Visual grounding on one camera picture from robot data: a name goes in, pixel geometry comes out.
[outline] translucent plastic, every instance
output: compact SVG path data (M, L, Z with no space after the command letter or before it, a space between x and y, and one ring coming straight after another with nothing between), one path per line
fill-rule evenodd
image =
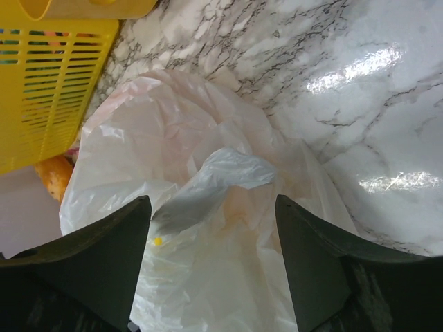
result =
M140 76L89 118L60 210L63 234L137 196L155 211L132 308L149 332L294 332L275 198L356 233L301 140L224 87Z

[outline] white marble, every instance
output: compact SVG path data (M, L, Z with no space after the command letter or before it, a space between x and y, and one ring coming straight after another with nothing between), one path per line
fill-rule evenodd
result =
M361 234L443 255L443 1L163 0L126 21L90 112L155 68L197 73L304 138Z

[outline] yellow plastic basket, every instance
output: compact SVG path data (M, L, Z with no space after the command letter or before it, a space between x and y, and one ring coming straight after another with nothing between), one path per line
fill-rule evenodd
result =
M0 174L64 153L80 126L116 20L34 22L0 0Z

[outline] plastic bag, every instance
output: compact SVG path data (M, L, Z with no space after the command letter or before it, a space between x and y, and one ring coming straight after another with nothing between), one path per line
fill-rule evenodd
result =
M149 195L156 212L131 314L142 331L293 332L278 194L356 234L302 141L222 86L155 71L115 90L85 124L61 229Z

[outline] yellow dot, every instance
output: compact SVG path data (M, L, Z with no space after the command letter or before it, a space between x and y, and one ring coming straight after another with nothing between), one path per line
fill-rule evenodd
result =
M156 237L154 239L154 245L155 246L161 246L162 243L163 243L163 240L161 239L161 237Z

